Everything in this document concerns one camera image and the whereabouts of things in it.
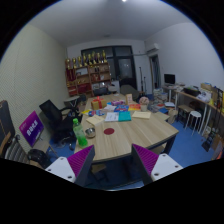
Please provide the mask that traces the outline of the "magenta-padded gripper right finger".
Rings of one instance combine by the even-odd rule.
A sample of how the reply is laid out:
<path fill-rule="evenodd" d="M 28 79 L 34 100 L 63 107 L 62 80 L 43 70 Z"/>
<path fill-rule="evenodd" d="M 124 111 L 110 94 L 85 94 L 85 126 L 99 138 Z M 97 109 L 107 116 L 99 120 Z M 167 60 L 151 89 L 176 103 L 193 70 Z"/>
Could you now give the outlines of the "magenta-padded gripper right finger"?
<path fill-rule="evenodd" d="M 182 169 L 168 154 L 156 154 L 142 146 L 133 144 L 131 155 L 137 164 L 145 185 Z"/>

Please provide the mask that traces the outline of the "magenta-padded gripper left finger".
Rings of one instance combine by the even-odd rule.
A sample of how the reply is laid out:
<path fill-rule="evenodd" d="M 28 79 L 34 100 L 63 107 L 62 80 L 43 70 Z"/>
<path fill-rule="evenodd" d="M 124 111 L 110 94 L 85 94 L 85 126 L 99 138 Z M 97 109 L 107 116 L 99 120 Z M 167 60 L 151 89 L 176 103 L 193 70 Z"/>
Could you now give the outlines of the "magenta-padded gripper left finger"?
<path fill-rule="evenodd" d="M 46 168 L 46 171 L 76 185 L 84 186 L 94 156 L 95 148 L 91 145 L 68 158 L 59 157 Z"/>

